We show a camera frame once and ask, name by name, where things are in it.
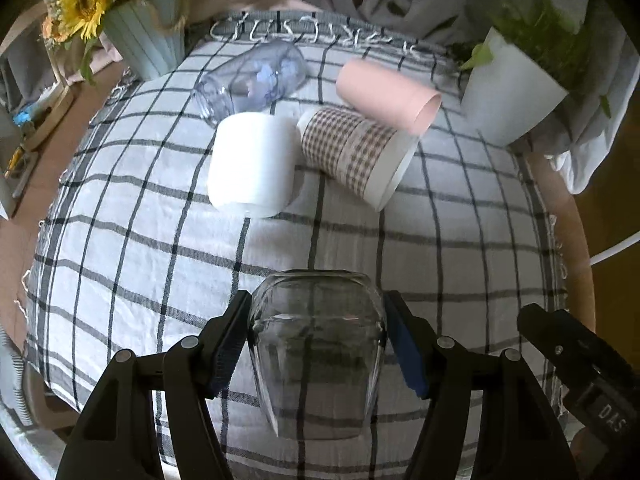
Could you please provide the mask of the clear glass tumbler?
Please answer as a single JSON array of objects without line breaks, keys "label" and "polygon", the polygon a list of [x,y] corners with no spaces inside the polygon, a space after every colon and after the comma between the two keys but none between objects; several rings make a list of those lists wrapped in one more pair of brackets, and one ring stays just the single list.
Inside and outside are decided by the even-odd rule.
[{"label": "clear glass tumbler", "polygon": [[259,405],[290,440],[359,436],[370,422],[387,340],[383,298],[367,275],[273,273],[247,322]]}]

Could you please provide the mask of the white matte cup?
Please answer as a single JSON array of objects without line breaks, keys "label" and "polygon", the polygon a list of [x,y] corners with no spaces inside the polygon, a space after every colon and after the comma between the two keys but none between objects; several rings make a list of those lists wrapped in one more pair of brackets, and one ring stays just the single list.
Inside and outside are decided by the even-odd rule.
[{"label": "white matte cup", "polygon": [[299,151],[291,118],[258,112],[224,118],[208,170],[210,203],[229,216],[275,216],[291,200]]}]

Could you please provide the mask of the clear blue patterned glass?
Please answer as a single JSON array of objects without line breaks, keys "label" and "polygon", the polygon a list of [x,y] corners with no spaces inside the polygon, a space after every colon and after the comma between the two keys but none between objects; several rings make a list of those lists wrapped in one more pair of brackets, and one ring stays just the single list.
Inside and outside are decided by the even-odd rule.
[{"label": "clear blue patterned glass", "polygon": [[272,40],[239,54],[204,75],[193,89],[196,107],[209,125],[244,112],[259,112],[293,94],[307,79],[303,53]]}]

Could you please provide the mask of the pink ceramic cup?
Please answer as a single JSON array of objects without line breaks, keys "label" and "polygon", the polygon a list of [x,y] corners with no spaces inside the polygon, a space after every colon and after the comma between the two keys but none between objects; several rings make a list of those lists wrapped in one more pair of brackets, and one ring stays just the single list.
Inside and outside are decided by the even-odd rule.
[{"label": "pink ceramic cup", "polygon": [[414,136],[427,132],[442,105],[438,91],[398,70],[359,58],[341,68],[336,92],[364,116]]}]

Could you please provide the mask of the white black plaid tablecloth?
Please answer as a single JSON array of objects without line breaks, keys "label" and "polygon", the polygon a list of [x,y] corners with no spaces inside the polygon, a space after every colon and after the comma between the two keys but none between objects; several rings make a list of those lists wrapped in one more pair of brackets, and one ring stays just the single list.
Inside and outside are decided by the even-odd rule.
[{"label": "white black plaid tablecloth", "polygon": [[[516,329],[526,304],[563,307],[552,221],[525,159],[466,123],[466,78],[444,49],[331,13],[232,12],[201,33],[174,72],[119,84],[62,174],[27,289],[27,359],[53,392],[82,408],[116,351],[169,348],[273,271],[343,269],[398,290],[472,351],[521,351],[559,408],[552,365]],[[383,211],[306,164],[277,217],[232,218],[209,203],[215,133],[191,91],[209,70],[274,38],[297,44],[309,68],[274,114],[339,106],[335,81],[352,58],[442,96]]]}]

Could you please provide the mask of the white ribbed plant pot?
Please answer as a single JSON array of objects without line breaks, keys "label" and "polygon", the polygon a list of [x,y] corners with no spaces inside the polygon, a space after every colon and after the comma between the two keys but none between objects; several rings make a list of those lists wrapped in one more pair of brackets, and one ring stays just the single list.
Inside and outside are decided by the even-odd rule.
[{"label": "white ribbed plant pot", "polygon": [[507,146],[518,140],[568,95],[495,28],[489,29],[472,62],[461,106],[469,124],[492,144]]}]

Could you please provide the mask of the light blue flower vase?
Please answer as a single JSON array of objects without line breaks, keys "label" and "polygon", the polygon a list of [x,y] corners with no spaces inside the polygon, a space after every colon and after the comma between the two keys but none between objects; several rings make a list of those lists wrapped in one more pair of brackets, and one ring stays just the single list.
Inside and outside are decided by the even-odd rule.
[{"label": "light blue flower vase", "polygon": [[103,18],[108,40],[142,80],[171,73],[184,59],[189,0],[129,0]]}]

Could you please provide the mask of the green potted plant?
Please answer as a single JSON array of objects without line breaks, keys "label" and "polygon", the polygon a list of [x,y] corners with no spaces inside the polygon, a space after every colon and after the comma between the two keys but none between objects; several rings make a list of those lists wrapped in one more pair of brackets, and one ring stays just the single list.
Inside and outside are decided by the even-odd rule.
[{"label": "green potted plant", "polygon": [[461,15],[469,57],[460,70],[470,76],[477,55],[495,28],[568,91],[578,93],[592,58],[593,33],[554,5],[552,0],[468,0]]}]

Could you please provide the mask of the grey crumpled blanket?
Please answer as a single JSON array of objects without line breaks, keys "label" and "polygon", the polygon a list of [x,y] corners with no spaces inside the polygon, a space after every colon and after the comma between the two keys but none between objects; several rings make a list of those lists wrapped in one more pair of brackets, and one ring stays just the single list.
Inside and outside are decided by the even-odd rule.
[{"label": "grey crumpled blanket", "polygon": [[573,194],[584,192],[611,151],[639,81],[639,52],[605,0],[303,0],[394,32],[439,44],[474,44],[498,16],[529,22],[545,2],[552,20],[579,44],[562,83],[570,92],[526,134],[524,148],[545,154]]}]

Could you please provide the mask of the round wooden table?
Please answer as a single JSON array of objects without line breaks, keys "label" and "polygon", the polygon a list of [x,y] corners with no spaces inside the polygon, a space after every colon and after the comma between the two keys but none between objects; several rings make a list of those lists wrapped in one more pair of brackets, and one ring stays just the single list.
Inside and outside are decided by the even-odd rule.
[{"label": "round wooden table", "polygon": [[[89,120],[102,107],[124,70],[122,63],[113,63],[98,73],[94,86],[73,85],[73,105],[44,142],[14,216],[1,221],[1,327],[17,347],[23,347],[26,339],[26,316],[22,312],[26,294],[22,276],[32,265],[38,222],[47,215],[58,188],[58,178],[70,163]],[[527,161],[548,211],[556,217],[554,232],[567,270],[568,310],[590,330],[596,330],[596,295],[589,249],[574,196],[547,159],[531,154]]]}]

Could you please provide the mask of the checkered paper cup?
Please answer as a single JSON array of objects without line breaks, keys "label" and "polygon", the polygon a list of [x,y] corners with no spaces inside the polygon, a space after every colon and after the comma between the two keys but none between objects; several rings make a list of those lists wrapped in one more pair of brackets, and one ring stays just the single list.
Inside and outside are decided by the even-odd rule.
[{"label": "checkered paper cup", "polygon": [[327,106],[303,112],[296,128],[308,162],[376,211],[390,201],[419,143],[408,132]]}]

